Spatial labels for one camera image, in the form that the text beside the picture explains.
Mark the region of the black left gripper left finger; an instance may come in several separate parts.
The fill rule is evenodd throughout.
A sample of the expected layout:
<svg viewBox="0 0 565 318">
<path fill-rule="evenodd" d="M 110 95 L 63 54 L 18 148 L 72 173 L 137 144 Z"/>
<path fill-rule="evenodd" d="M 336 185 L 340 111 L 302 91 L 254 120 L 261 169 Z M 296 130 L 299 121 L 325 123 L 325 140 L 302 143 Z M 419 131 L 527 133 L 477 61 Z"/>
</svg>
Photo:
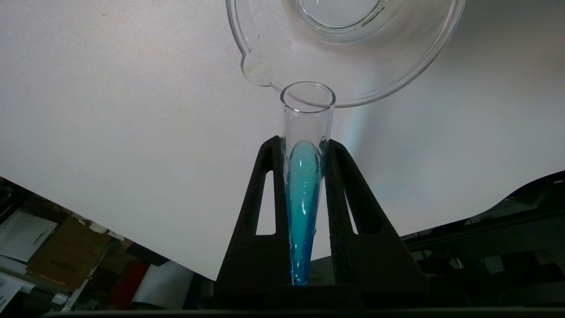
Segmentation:
<svg viewBox="0 0 565 318">
<path fill-rule="evenodd" d="M 215 282 L 217 308 L 262 309 L 265 297 L 290 284 L 290 243 L 281 138 L 258 151 L 226 255 Z M 256 233 L 266 174 L 273 173 L 275 233 Z"/>
</svg>

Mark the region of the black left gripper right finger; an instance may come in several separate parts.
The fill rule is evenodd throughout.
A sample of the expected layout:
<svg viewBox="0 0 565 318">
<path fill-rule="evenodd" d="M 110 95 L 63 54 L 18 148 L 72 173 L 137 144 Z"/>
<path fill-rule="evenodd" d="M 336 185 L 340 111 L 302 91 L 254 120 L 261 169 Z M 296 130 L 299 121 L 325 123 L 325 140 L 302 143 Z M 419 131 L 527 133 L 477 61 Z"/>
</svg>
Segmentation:
<svg viewBox="0 0 565 318">
<path fill-rule="evenodd" d="M 335 140 L 329 141 L 325 188 L 335 283 L 367 308 L 424 306 L 429 279 L 349 151 Z"/>
</svg>

